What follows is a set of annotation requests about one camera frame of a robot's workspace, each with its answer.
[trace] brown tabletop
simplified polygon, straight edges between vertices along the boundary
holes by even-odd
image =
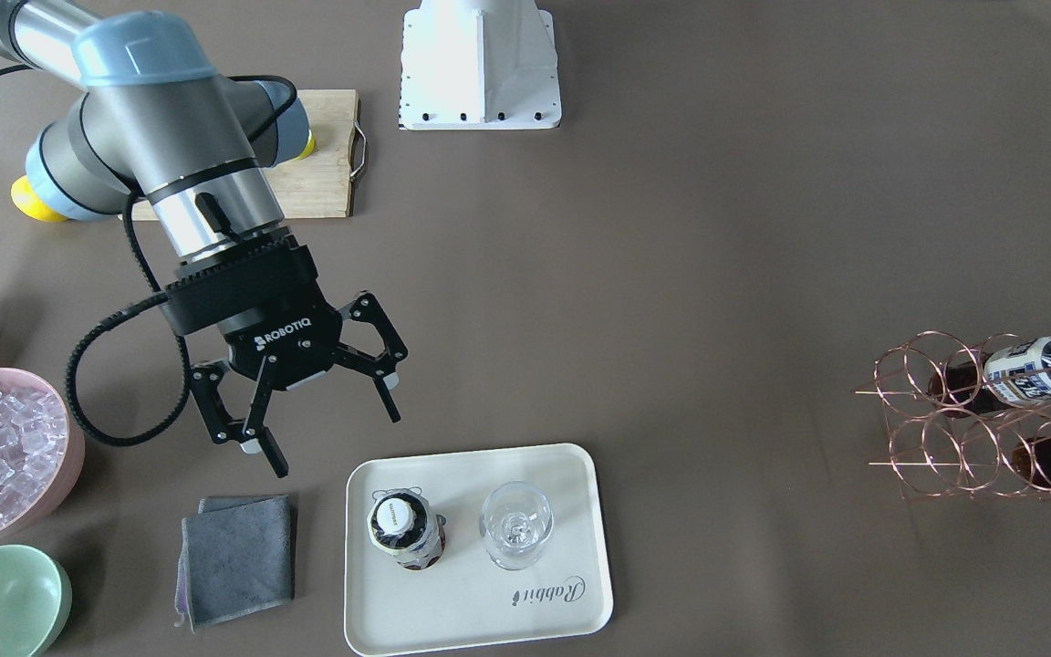
[[[573,442],[598,468],[610,623],[465,654],[1051,654],[1051,502],[905,500],[868,466],[881,407],[852,394],[923,329],[1051,334],[1051,0],[552,0],[563,123],[520,134],[397,129],[415,3],[85,4],[178,13],[226,75],[357,88],[355,215],[291,228],[325,294],[375,292],[411,355],[397,425],[348,371],[276,395],[285,479],[210,445],[193,408],[147,445],[88,445],[66,502],[7,539],[69,571],[51,653],[351,654],[354,467]],[[11,203],[77,95],[0,79],[0,366],[51,382],[146,293],[120,222]],[[138,229],[169,280],[162,229]],[[189,342],[225,353],[212,329]],[[154,312],[101,340],[80,386],[104,428],[139,432],[179,379]],[[294,495],[296,598],[192,635],[180,521],[219,494]]]

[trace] clear glass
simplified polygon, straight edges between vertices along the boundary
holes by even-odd
[[[506,571],[520,571],[542,556],[542,547],[554,533],[554,511],[534,484],[510,481],[486,498],[479,529],[493,562]]]

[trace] copper wire rack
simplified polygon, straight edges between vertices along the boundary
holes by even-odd
[[[948,333],[925,331],[874,362],[872,382],[856,390],[879,396],[887,426],[888,457],[870,466],[893,470],[904,498],[1051,499],[1051,473],[1037,454],[1038,440],[1051,438],[1051,399],[980,415],[968,404],[1000,378],[985,382],[977,375],[971,386],[929,392],[931,379],[947,382],[948,369],[970,365],[978,373],[988,354],[1023,342],[1002,333],[968,345]]]

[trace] bowl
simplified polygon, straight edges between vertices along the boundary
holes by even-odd
[[[0,367],[0,392],[1,539],[49,515],[69,494],[83,468],[84,437],[62,396],[38,374]],[[11,415],[5,406],[20,398],[29,406]],[[38,412],[37,405],[42,405],[41,426],[26,415]],[[7,429],[16,433],[16,445],[3,446],[12,440]]]
[[[66,571],[42,550],[0,545],[0,657],[42,654],[71,609]]]

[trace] green bowl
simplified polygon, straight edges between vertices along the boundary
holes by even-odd
[[[71,583],[42,550],[0,545],[0,657],[42,654],[67,620]]]

